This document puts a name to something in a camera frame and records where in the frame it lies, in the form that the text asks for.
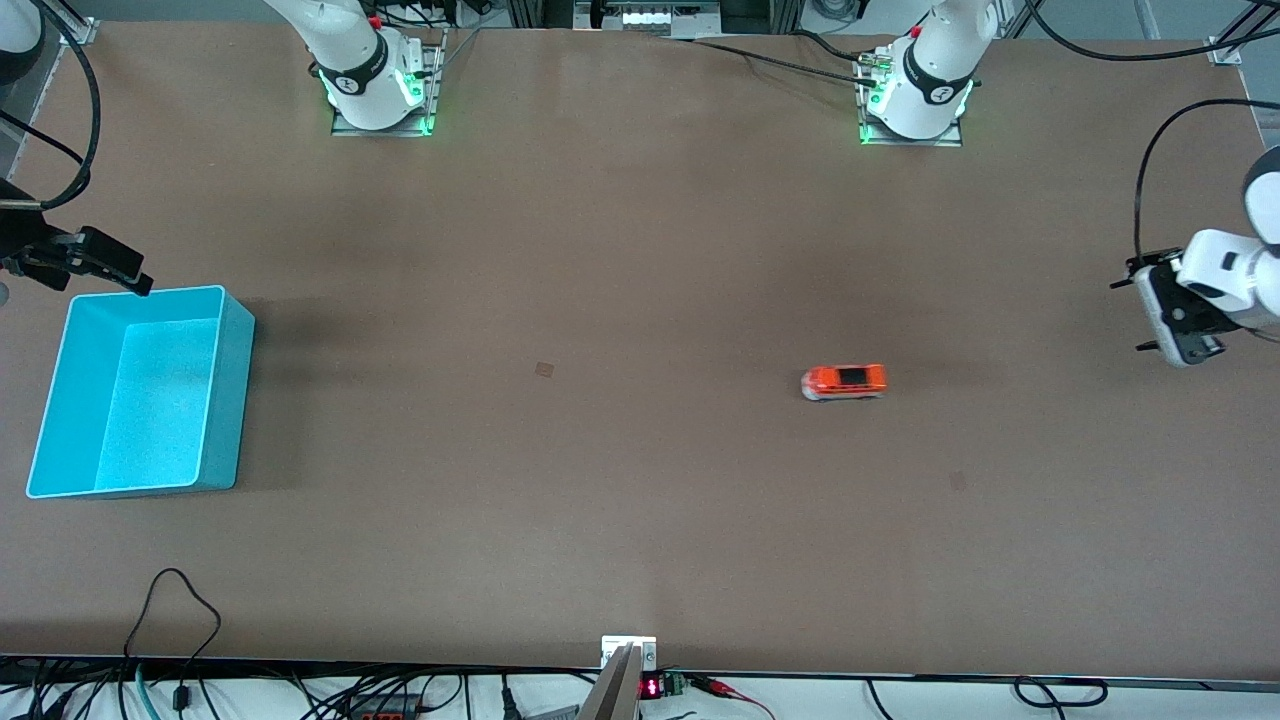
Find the orange toy bus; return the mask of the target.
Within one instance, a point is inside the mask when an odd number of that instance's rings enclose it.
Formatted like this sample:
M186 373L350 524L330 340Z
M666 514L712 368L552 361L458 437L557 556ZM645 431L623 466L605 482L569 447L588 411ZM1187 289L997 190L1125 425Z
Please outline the orange toy bus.
M881 364L837 364L810 368L800 380L801 395L814 402L878 398L888 388Z

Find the blue plastic box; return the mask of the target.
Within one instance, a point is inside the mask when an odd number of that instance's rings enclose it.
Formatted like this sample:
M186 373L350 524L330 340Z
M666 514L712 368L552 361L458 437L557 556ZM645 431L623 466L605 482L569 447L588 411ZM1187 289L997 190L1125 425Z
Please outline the blue plastic box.
M68 306L26 493L225 491L237 480L255 316L225 287L83 293Z

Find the red clip lead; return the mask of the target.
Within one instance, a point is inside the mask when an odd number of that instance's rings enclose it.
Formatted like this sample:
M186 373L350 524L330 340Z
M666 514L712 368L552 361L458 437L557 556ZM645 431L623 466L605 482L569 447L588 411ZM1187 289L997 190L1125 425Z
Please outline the red clip lead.
M690 674L690 673L685 673L684 679L691 688L696 691L710 694L718 700L728 700L751 705L753 707L759 708L762 712L764 712L768 720L778 720L777 716L773 714L773 711L769 710L760 701L754 700L748 694L744 694L742 692L735 689L733 687L726 684L724 682L721 682L712 676Z

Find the white mounting plate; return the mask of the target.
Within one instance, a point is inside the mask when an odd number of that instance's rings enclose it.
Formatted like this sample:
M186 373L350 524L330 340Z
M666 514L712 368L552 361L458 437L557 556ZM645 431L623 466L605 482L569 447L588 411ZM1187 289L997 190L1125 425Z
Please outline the white mounting plate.
M600 667L604 667L617 650L637 647L643 671L654 673L657 662L657 638L653 635L603 635L600 641Z

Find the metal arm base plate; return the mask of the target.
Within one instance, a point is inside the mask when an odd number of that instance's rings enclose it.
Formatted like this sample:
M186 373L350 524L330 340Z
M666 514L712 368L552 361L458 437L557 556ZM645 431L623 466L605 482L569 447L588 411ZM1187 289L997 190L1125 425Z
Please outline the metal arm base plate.
M959 95L948 126L932 137L914 137L897 132L890 119L901 120L910 114L908 96L914 90L909 83L895 79L893 58L884 54L863 53L852 69L858 79L869 81L855 91L858 105L858 132L863 145L870 146L920 146L920 147L960 147L963 145L961 117L966 110L965 101L973 90L969 83Z
M440 95L443 47L383 27L374 56L353 73L321 73L335 137L428 137Z

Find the aluminium frame with light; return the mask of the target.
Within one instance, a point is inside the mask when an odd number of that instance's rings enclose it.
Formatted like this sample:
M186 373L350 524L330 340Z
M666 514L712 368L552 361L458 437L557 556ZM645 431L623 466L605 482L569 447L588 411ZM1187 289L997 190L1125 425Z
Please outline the aluminium frame with light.
M717 0L573 0L572 29L625 31L662 38L722 35Z

